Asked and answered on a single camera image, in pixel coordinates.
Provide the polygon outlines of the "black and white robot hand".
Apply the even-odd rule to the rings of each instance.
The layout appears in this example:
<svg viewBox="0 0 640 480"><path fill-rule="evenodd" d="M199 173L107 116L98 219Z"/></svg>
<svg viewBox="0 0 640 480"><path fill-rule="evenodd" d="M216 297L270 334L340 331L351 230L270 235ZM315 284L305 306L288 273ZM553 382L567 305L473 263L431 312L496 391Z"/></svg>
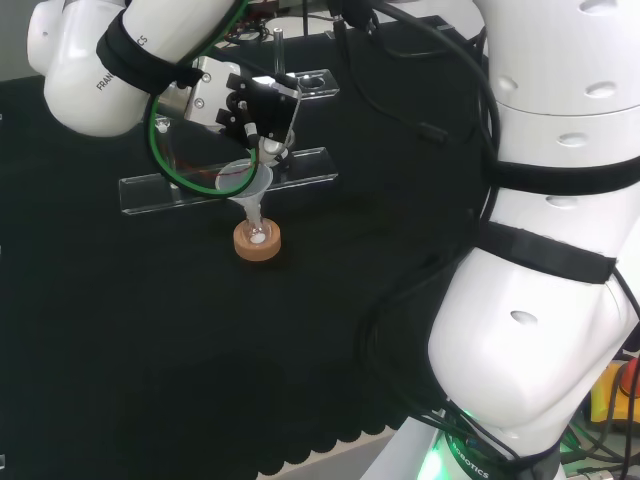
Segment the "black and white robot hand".
<svg viewBox="0 0 640 480"><path fill-rule="evenodd" d="M293 76L253 77L249 70L229 61L202 56L194 62L202 72L190 87L171 84L158 100L158 113L200 125L247 148L244 120L255 125L261 162L269 167L293 158L291 144L302 92Z"/></svg>

